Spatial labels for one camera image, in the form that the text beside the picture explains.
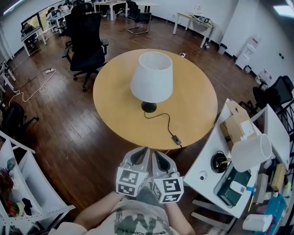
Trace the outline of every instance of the green object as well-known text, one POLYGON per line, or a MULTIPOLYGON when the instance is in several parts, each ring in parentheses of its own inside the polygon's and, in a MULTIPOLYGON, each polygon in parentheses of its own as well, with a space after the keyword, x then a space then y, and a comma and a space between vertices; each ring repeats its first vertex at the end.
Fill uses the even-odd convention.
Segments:
POLYGON ((241 194, 235 192, 230 188, 231 182, 236 181, 246 187, 250 180, 250 177, 251 174, 249 173, 249 171, 238 172, 235 168, 232 168, 232 171, 229 174, 227 180, 220 188, 220 191, 217 193, 218 197, 220 197, 220 199, 223 200, 224 203, 228 206, 236 206, 241 197, 241 194))

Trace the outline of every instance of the wooden floor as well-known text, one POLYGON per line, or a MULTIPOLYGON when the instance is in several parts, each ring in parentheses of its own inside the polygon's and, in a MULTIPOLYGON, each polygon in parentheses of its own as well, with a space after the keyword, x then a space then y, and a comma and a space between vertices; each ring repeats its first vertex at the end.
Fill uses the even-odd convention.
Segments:
MULTIPOLYGON (((148 34, 135 36, 125 30, 133 24, 123 15, 113 22, 102 19, 100 37, 109 41, 107 61, 126 51, 142 48, 168 50, 176 54, 186 51, 186 58, 210 79, 217 94, 219 111, 226 98, 237 102, 254 100, 254 77, 242 72, 234 65, 233 59, 218 54, 215 45, 210 44, 208 50, 201 50, 199 46, 202 37, 182 28, 178 28, 177 35, 173 35, 173 25, 157 19, 152 20, 148 34)), ((24 142, 36 150, 38 164, 61 198, 77 207, 70 214, 74 217, 114 189, 118 165, 125 153, 136 146, 113 133, 99 117, 92 96, 95 75, 92 75, 85 93, 82 91, 84 76, 73 81, 69 63, 62 59, 66 41, 69 38, 51 36, 47 46, 28 59, 26 52, 21 50, 11 62, 11 67, 15 68, 26 59, 14 70, 16 88, 21 88, 47 68, 57 70, 47 83, 48 90, 45 93, 37 93, 27 103, 22 102, 21 97, 14 100, 24 107, 28 117, 40 117, 37 124, 29 127, 24 142)), ((48 77, 41 73, 22 88, 25 99, 48 77)), ((195 161, 206 139, 207 135, 174 158, 181 175, 185 175, 195 161)), ((185 188, 179 205, 196 233, 205 234, 209 226, 190 216, 196 209, 191 201, 197 195, 193 190, 185 188)))

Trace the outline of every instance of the white cube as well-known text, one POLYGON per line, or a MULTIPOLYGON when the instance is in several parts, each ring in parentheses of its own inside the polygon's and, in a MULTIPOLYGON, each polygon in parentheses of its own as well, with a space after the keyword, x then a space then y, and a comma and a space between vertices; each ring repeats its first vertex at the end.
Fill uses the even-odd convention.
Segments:
POLYGON ((183 178, 154 179, 152 191, 159 203, 177 202, 184 194, 183 178))
POLYGON ((128 196, 137 196, 144 186, 148 173, 118 168, 116 174, 116 192, 128 196))

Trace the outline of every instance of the white table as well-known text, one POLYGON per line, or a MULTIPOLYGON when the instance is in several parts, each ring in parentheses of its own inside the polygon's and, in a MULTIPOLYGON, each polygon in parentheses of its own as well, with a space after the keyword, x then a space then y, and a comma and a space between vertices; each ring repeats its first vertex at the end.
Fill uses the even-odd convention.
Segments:
POLYGON ((271 106, 267 104, 266 107, 252 117, 251 120, 254 122, 262 115, 264 115, 265 119, 264 133, 267 134, 270 139, 274 153, 278 156, 281 162, 284 163, 286 169, 289 170, 289 134, 271 106))
POLYGON ((49 19, 49 24, 50 24, 50 27, 51 27, 51 31, 53 32, 53 27, 52 27, 52 24, 51 24, 51 20, 55 21, 56 25, 57 25, 57 28, 59 28, 60 27, 59 19, 64 18, 65 16, 69 15, 70 13, 71 13, 71 11, 68 11, 66 13, 61 14, 60 16, 50 18, 49 19))
POLYGON ((28 54, 28 56, 30 56, 30 53, 28 52, 28 48, 25 44, 25 40, 28 39, 30 36, 32 36, 33 34, 37 34, 37 37, 42 37, 43 39, 43 42, 44 44, 46 45, 46 41, 45 41, 45 38, 44 38, 44 35, 43 35, 43 31, 42 31, 42 28, 39 26, 39 27, 36 27, 34 30, 32 30, 31 32, 28 32, 26 35, 24 36, 21 36, 21 41, 23 42, 23 46, 28 54))
POLYGON ((117 4, 125 3, 125 17, 128 17, 128 4, 127 1, 117 1, 117 2, 94 2, 94 11, 97 12, 96 6, 107 5, 110 6, 110 20, 113 21, 113 6, 117 4))
POLYGON ((175 27, 174 27, 173 34, 176 33, 176 29, 177 29, 177 26, 178 26, 178 22, 179 22, 180 16, 185 17, 185 18, 187 18, 189 20, 188 21, 188 24, 187 24, 187 26, 185 28, 185 30, 188 29, 191 21, 194 21, 194 22, 198 23, 200 26, 204 26, 206 28, 206 32, 204 33, 204 38, 203 38, 202 43, 200 45, 200 48, 203 48, 203 45, 204 45, 206 39, 209 37, 209 34, 210 34, 211 30, 212 30, 212 25, 209 24, 209 23, 202 23, 202 22, 200 22, 199 20, 197 20, 196 18, 194 18, 193 15, 190 14, 190 13, 187 13, 187 12, 177 12, 177 19, 176 19, 176 22, 175 22, 175 27))
POLYGON ((153 2, 135 1, 135 3, 136 3, 138 6, 145 6, 145 10, 144 10, 144 12, 150 12, 150 7, 151 7, 151 6, 159 6, 159 4, 157 4, 157 3, 153 3, 153 2))
MULTIPOLYGON (((194 189, 196 192, 201 194, 203 197, 207 198, 209 201, 211 201, 214 205, 196 201, 194 200, 193 203, 197 204, 201 207, 207 208, 209 210, 217 211, 224 214, 230 214, 236 218, 240 218, 241 214, 243 213, 246 204, 248 203, 249 199, 251 198, 251 192, 245 191, 236 206, 230 208, 228 207, 215 193, 214 189, 218 185, 222 175, 224 173, 215 173, 212 171, 210 166, 210 160, 212 156, 217 151, 223 151, 225 156, 227 158, 231 158, 230 151, 228 149, 225 137, 220 129, 220 123, 225 121, 228 117, 232 115, 230 109, 225 104, 218 120, 216 121, 214 128, 212 132, 210 133, 210 136, 208 140, 206 141, 203 149, 201 150, 199 156, 197 157, 194 164, 191 166, 189 171, 184 177, 184 183, 185 185, 190 186, 192 189, 194 189), (205 180, 201 180, 200 176, 203 174, 203 171, 206 172, 207 177, 205 180)), ((261 135, 261 132, 254 126, 255 131, 258 135, 261 135)), ((259 171, 260 165, 252 167, 251 170, 251 178, 247 184, 249 187, 253 187, 256 182, 257 173, 259 171)), ((197 217, 198 219, 203 220, 203 218, 206 218, 202 215, 199 215, 197 213, 192 213, 192 216, 197 217)), ((222 228, 224 226, 227 226, 227 224, 217 222, 217 227, 222 228)))

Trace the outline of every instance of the blue object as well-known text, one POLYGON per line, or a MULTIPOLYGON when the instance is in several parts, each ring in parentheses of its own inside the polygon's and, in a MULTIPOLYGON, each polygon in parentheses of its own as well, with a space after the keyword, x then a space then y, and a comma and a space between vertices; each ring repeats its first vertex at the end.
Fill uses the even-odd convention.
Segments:
POLYGON ((256 190, 256 185, 254 185, 254 187, 246 187, 246 190, 247 191, 251 191, 252 192, 252 195, 254 196, 255 195, 255 190, 256 190))
MULTIPOLYGON (((277 224, 279 223, 283 210, 286 206, 285 199, 281 194, 279 194, 277 197, 272 197, 267 205, 267 209, 265 212, 265 215, 272 215, 272 218, 275 217, 275 221, 272 222, 271 229, 267 233, 268 235, 272 235, 275 231, 277 224)), ((266 232, 254 232, 255 235, 263 235, 266 234, 266 232)))

